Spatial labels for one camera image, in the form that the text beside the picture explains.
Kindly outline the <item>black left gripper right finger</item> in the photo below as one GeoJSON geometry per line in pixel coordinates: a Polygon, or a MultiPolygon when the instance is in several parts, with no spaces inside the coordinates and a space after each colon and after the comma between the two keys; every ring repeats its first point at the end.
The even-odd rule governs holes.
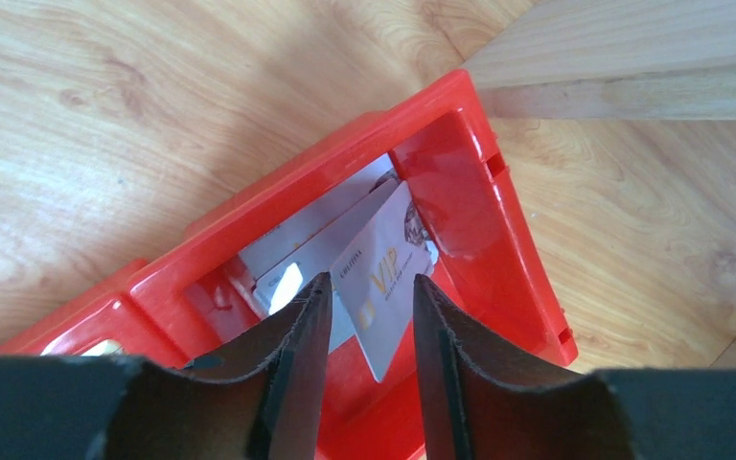
{"type": "Polygon", "coordinates": [[[430,459],[736,459],[736,369],[606,368],[534,356],[414,281],[430,459]]]}

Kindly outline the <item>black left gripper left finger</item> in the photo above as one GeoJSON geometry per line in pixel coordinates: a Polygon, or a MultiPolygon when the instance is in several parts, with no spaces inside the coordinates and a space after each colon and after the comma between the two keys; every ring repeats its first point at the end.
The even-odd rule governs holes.
{"type": "Polygon", "coordinates": [[[0,356],[0,459],[312,459],[331,276],[190,369],[143,356],[0,356]]]}

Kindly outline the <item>silver VIP card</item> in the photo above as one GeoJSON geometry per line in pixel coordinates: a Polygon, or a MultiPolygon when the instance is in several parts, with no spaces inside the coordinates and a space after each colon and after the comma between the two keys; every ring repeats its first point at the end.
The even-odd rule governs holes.
{"type": "Polygon", "coordinates": [[[336,260],[333,286],[377,382],[386,377],[412,318],[413,282],[438,250],[403,181],[336,260]]]}

